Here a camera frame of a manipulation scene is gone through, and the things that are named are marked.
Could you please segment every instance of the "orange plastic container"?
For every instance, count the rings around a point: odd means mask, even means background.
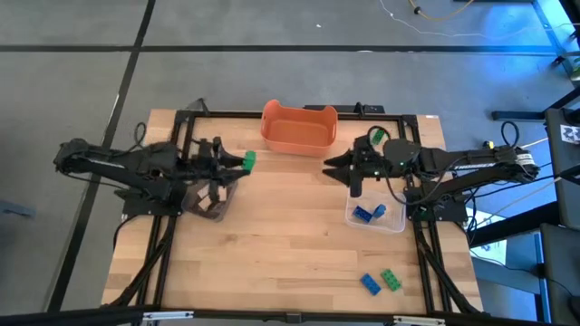
[[[277,100],[266,103],[262,113],[262,137],[273,151],[323,157],[334,143],[338,113],[287,108]]]

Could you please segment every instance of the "green object in gripper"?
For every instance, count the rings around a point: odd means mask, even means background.
[[[256,153],[253,150],[249,150],[246,152],[244,156],[244,163],[242,164],[242,169],[246,171],[252,171],[254,165],[256,164]]]
[[[374,133],[374,136],[372,136],[371,143],[373,145],[379,145],[383,135],[384,131],[377,129],[377,131]]]
[[[381,276],[384,279],[384,281],[387,283],[387,285],[389,285],[389,287],[391,288],[391,290],[393,292],[395,292],[395,291],[399,290],[399,288],[401,288],[401,283],[399,282],[399,280],[397,280],[397,278],[391,272],[391,270],[384,270],[384,272],[381,273]]]

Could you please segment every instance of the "gray floor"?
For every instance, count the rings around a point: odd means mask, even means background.
[[[396,18],[423,32],[497,36],[530,29],[501,40],[418,34],[393,21],[378,0],[169,0],[157,3],[145,44],[549,45],[528,4],[475,4],[456,19],[433,23],[414,15],[405,1],[383,2]],[[422,5],[442,15],[462,4]],[[131,44],[144,9],[145,2],[136,0],[98,5],[0,0],[0,44]],[[0,135],[7,154],[0,163],[5,172],[0,198],[38,212],[34,218],[0,216],[0,314],[44,308],[85,186],[55,174],[53,156],[58,144],[71,138],[101,141],[128,57],[0,53]],[[113,146],[131,145],[135,124],[145,121],[151,108],[182,108],[202,96],[211,110],[261,110],[271,99],[291,106],[363,101],[392,113],[440,115],[448,149],[474,148],[489,139],[502,143],[500,123],[489,119],[490,111],[542,110],[572,90],[563,69],[551,67],[553,59],[475,53],[142,53]],[[546,136],[541,124],[519,126],[521,144]],[[532,151],[538,164],[550,160],[546,143]],[[537,187],[481,198],[478,207],[494,212]],[[549,188],[502,215],[554,196]],[[64,309],[100,303],[120,211],[120,200],[101,187]]]

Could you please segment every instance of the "wooden table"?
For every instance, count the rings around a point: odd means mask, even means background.
[[[174,115],[174,110],[153,110],[146,141],[168,140]],[[422,145],[444,148],[439,118],[418,116],[418,121]],[[398,135],[394,122],[341,120],[329,157],[343,154],[355,137],[375,124]],[[347,188],[323,175],[323,160],[271,152],[259,129],[259,119],[196,119],[195,139],[220,136],[227,151],[243,156],[254,150],[257,161],[251,176],[240,179],[222,222],[192,214],[179,218],[162,306],[425,313],[411,224],[393,235],[348,226]],[[393,179],[392,184],[395,192],[404,185],[402,179]],[[364,180],[363,189],[387,191],[384,182],[374,180]],[[114,300],[143,264],[151,221],[151,216],[139,217],[121,229],[103,303]],[[481,309],[466,236],[452,223],[440,222],[438,227],[447,272],[471,304]],[[386,288],[380,276],[386,268],[401,280],[399,291]],[[361,285],[364,273],[382,284],[378,295],[371,296]],[[435,307],[441,309],[432,271],[430,278]],[[156,280],[153,271],[147,302],[152,301]]]

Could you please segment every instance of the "clear plastic container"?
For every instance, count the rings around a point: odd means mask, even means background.
[[[399,199],[405,200],[403,194],[395,194]],[[347,225],[361,229],[373,230],[385,234],[399,233],[405,229],[405,205],[396,201],[391,193],[381,193],[378,191],[364,189],[362,195],[357,198],[346,193],[346,209],[344,211],[344,221]],[[387,206],[385,214],[379,218],[373,217],[371,222],[366,223],[362,219],[353,215],[357,206],[371,213],[374,209],[383,204]]]

